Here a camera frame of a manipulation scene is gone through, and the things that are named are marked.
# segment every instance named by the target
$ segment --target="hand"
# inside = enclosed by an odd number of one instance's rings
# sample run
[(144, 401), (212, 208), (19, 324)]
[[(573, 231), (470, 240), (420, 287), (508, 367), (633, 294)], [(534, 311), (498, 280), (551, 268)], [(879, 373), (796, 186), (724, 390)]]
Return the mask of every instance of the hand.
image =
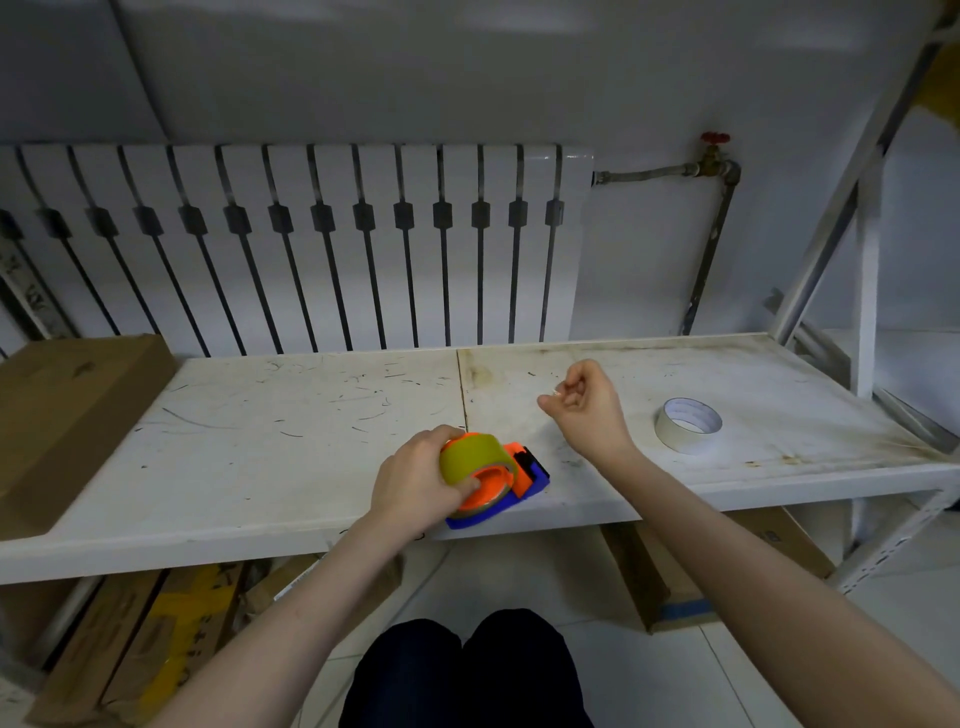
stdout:
[(553, 395), (541, 395), (537, 404), (552, 417), (570, 446), (593, 465), (625, 450), (636, 449), (627, 431), (620, 397), (600, 365), (578, 361), (566, 370), (566, 379)]
[(463, 434), (450, 425), (424, 430), (384, 460), (373, 483), (370, 515), (409, 541), (457, 510), (480, 481), (469, 477), (447, 485), (440, 475), (440, 448)]

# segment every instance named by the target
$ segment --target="dirty shelf surface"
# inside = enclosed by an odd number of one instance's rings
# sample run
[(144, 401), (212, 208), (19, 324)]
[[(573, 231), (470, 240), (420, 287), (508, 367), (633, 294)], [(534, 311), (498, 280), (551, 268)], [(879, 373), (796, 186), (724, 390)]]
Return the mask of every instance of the dirty shelf surface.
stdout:
[[(720, 509), (960, 482), (960, 465), (948, 463), (872, 402), (858, 400), (766, 334), (482, 347), (460, 352), (469, 429), (522, 442), (550, 472), (551, 485), (470, 529), (473, 534), (636, 518), (531, 406), (583, 358), (596, 359), (610, 375), (644, 453)], [(712, 451), (683, 455), (657, 438), (654, 417), (673, 397), (705, 402), (723, 418)]]
[[(466, 425), (528, 446), (542, 494), (478, 536), (636, 517), (536, 406), (592, 357), (637, 443), (720, 508), (935, 488), (954, 465), (763, 334), (467, 350), (192, 359), (44, 536), (0, 543), (0, 583), (327, 550), (370, 504), (380, 462), (419, 430)], [(670, 397), (724, 418), (710, 454), (662, 445)]]

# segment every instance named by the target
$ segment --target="right hand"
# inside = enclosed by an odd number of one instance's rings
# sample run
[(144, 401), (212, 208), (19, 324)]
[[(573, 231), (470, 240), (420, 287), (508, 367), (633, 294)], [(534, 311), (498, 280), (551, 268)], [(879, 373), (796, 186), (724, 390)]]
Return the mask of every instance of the right hand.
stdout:
[(554, 419), (570, 446), (594, 465), (635, 449), (613, 383), (592, 359), (568, 370), (553, 395), (537, 404)]

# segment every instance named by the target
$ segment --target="white tile floor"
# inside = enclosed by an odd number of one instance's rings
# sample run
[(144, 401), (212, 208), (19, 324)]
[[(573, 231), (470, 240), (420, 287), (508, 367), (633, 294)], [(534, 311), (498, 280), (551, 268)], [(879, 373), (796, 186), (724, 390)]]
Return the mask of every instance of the white tile floor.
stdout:
[[(596, 528), (420, 542), (406, 556), (403, 585), (337, 647), (295, 728), (336, 726), (354, 668), (391, 622), (426, 617), (465, 638), (516, 607), (564, 635), (597, 728), (798, 725), (722, 624), (643, 632)], [(944, 514), (852, 599), (960, 686), (960, 514)], [(19, 725), (27, 705), (0, 691), (0, 728)]]

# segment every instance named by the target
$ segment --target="cardboard box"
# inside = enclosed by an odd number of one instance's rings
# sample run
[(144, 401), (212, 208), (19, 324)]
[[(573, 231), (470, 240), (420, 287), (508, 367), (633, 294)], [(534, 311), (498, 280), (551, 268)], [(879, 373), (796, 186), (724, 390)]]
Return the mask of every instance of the cardboard box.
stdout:
[(176, 371), (152, 334), (35, 341), (0, 365), (0, 541), (49, 531)]
[[(832, 562), (784, 508), (726, 515), (818, 578), (833, 572)], [(712, 605), (646, 522), (608, 523), (600, 529), (649, 633), (718, 620)]]
[[(266, 612), (268, 607), (283, 598), (298, 581), (312, 571), (323, 557), (323, 554), (292, 556), (285, 564), (247, 591), (244, 595), (247, 613), (251, 617), (257, 617)], [(403, 557), (396, 556), (380, 571), (364, 592), (364, 595), (360, 597), (360, 601), (350, 614), (347, 624), (344, 625), (341, 639), (369, 617), (374, 609), (396, 591), (402, 581)]]
[(27, 714), (34, 725), (79, 725), (104, 716), (100, 700), (130, 643), (159, 571), (104, 579)]
[(286, 590), (293, 587), (294, 582), (302, 579), (313, 570), (323, 554), (306, 553), (302, 556), (291, 556), (279, 567), (264, 576), (243, 595), (244, 607), (247, 614), (257, 617), (267, 611), (267, 607), (280, 599)]
[(173, 569), (103, 696), (104, 709), (144, 725), (226, 642), (243, 564)]

